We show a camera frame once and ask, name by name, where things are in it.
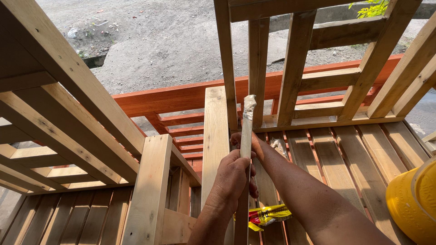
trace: hand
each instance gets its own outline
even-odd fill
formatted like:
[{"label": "hand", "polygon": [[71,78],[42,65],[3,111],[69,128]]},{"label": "hand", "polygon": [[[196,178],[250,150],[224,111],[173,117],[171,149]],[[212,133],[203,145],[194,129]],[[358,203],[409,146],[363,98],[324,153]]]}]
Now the hand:
[{"label": "hand", "polygon": [[[233,146],[236,146],[237,149],[241,148],[241,135],[242,132],[237,132],[234,133],[230,136],[230,143],[232,143]],[[257,137],[257,135],[252,132],[251,133],[251,149],[252,151],[254,151],[256,153],[256,149],[259,146],[259,137]]]},{"label": "hand", "polygon": [[[250,163],[248,157],[240,158],[240,150],[233,150],[225,156],[218,167],[214,185],[205,205],[215,208],[225,206],[228,215],[233,215],[238,206],[238,199],[244,190],[247,178],[245,169],[250,166],[250,195],[257,198],[259,193],[254,182],[253,176],[256,175],[254,165]],[[256,157],[256,153],[251,152],[251,158]]]}]

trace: person's right hand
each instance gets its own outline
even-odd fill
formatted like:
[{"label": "person's right hand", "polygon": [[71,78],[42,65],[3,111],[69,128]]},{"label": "person's right hand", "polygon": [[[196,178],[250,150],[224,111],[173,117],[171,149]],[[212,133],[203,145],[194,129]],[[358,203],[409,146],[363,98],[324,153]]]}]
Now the person's right hand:
[{"label": "person's right hand", "polygon": [[[234,133],[230,136],[230,143],[232,143],[233,146],[236,146],[237,149],[241,148],[241,136],[242,132]],[[251,133],[251,150],[256,153],[257,146],[259,145],[260,139],[257,137],[257,135],[252,132]]]}]

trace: wooden backrest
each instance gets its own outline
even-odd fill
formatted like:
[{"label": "wooden backrest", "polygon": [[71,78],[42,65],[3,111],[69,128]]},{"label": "wooden backrest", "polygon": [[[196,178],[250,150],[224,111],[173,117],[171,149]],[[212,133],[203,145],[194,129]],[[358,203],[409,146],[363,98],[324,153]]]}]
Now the wooden backrest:
[{"label": "wooden backrest", "polygon": [[[400,121],[419,101],[423,92],[427,92],[432,84],[434,86],[434,83],[428,83],[423,87],[422,82],[420,84],[414,80],[421,71],[425,74],[422,79],[435,74],[436,58],[432,58],[436,54],[436,15],[422,28],[386,84],[383,87],[373,87],[421,1],[390,1],[383,16],[314,26],[318,8],[350,2],[352,1],[214,1],[231,131],[238,130],[231,22],[249,22],[248,94],[256,95],[257,108],[263,108],[269,18],[291,13],[280,96],[273,104],[277,109],[275,115],[266,117],[261,109],[255,110],[253,126],[257,132],[295,129],[292,128],[295,125],[319,127],[377,123],[384,122],[385,118]],[[308,50],[363,43],[370,44],[359,67],[303,75]],[[410,88],[405,93],[412,83],[414,89]],[[299,92],[344,86],[348,89],[341,101],[296,105]],[[360,108],[371,87],[371,92],[378,95],[372,103],[369,102],[369,107]]]},{"label": "wooden backrest", "polygon": [[[1,185],[23,194],[133,185],[145,134],[35,1],[1,1],[0,19],[10,54],[0,61]],[[29,140],[41,147],[9,145]]]}]

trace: person's left hand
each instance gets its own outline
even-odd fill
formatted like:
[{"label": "person's left hand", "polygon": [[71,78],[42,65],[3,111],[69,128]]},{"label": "person's left hand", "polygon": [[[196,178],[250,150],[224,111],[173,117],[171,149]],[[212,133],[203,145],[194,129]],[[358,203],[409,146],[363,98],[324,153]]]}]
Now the person's left hand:
[{"label": "person's left hand", "polygon": [[[238,199],[244,190],[247,178],[245,169],[250,166],[250,195],[257,198],[259,193],[253,176],[256,175],[254,165],[250,163],[248,157],[240,158],[241,150],[233,150],[225,156],[218,167],[214,185],[206,201],[207,205],[218,207],[225,205],[227,212],[231,215],[236,211]],[[256,157],[256,153],[251,152],[251,158]]]}]

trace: litter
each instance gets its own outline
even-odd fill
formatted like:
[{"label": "litter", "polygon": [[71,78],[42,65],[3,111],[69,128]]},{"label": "litter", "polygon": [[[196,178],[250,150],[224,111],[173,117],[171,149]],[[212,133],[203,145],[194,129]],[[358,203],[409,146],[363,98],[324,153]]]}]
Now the litter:
[{"label": "litter", "polygon": [[76,32],[78,32],[77,28],[71,28],[67,35],[69,38],[76,38]]}]

